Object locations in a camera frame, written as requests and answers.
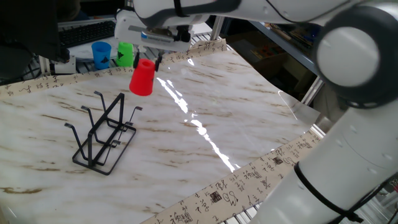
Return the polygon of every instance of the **red cup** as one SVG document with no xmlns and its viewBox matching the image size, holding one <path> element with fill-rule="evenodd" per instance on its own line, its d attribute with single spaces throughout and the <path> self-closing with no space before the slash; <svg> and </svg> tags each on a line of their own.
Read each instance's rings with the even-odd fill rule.
<svg viewBox="0 0 398 224">
<path fill-rule="evenodd" d="M 148 59 L 140 59 L 132 74 L 130 91 L 139 96 L 149 96 L 152 93 L 155 77 L 155 63 Z"/>
</svg>

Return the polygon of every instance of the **plastic cup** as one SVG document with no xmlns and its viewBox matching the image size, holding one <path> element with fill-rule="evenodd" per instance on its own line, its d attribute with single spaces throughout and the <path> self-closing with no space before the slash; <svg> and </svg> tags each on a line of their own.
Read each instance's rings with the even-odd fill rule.
<svg viewBox="0 0 398 224">
<path fill-rule="evenodd" d="M 118 58 L 116 63 L 120 67 L 131 67 L 133 62 L 132 44 L 120 42 L 118 48 Z"/>
<path fill-rule="evenodd" d="M 95 67 L 99 70 L 109 68 L 112 46 L 106 42 L 95 42 L 91 48 L 93 49 Z"/>
</svg>

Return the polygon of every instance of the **shelf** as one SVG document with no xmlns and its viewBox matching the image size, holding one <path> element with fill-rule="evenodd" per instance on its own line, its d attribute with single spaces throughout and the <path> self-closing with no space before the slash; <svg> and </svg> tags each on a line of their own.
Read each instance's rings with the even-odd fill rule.
<svg viewBox="0 0 398 224">
<path fill-rule="evenodd" d="M 302 65 L 304 65 L 304 67 L 309 69 L 314 74 L 318 75 L 312 60 L 308 58 L 306 55 L 304 55 L 298 48 L 293 46 L 287 40 L 283 39 L 281 36 L 276 34 L 270 28 L 265 27 L 265 24 L 263 22 L 250 21 L 250 23 L 253 24 L 257 29 L 259 29 L 259 31 L 265 34 L 268 38 L 274 41 L 277 45 L 282 47 L 293 58 L 298 60 Z"/>
</svg>

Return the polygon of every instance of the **marble table surface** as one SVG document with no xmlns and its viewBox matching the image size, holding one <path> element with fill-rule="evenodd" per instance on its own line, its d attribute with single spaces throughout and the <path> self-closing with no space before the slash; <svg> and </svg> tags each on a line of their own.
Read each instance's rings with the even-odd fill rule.
<svg viewBox="0 0 398 224">
<path fill-rule="evenodd" d="M 95 78 L 0 101 L 0 204 L 26 223 L 140 223 L 295 139 L 319 115 L 232 51 L 162 66 L 151 96 L 133 95 L 130 79 Z M 64 126 L 85 139 L 91 124 L 80 106 L 95 120 L 102 114 L 94 91 L 107 106 L 124 93 L 124 121 L 143 107 L 109 176 L 72 162 L 77 144 Z M 102 126 L 99 138 L 109 130 Z"/>
</svg>

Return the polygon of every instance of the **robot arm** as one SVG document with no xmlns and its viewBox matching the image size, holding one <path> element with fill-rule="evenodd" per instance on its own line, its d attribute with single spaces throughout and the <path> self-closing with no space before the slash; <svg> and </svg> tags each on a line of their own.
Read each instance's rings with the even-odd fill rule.
<svg viewBox="0 0 398 224">
<path fill-rule="evenodd" d="M 314 22 L 323 24 L 334 14 L 359 0 L 135 0 L 134 11 L 118 13 L 115 37 L 164 50 L 190 47 L 192 25 L 210 14 L 277 24 Z"/>
<path fill-rule="evenodd" d="M 134 0 L 135 12 L 118 15 L 116 37 L 184 50 L 189 42 L 178 39 L 178 28 L 205 21 L 210 14 L 279 24 L 327 22 L 314 46 L 315 66 L 322 80 L 351 108 L 296 168 L 330 203 L 349 210 L 398 171 L 398 4 L 357 3 Z M 141 26 L 137 39 L 118 32 L 134 30 L 133 18 Z M 338 216 L 309 191 L 298 172 L 291 172 L 265 199 L 252 223 L 329 223 Z"/>
</svg>

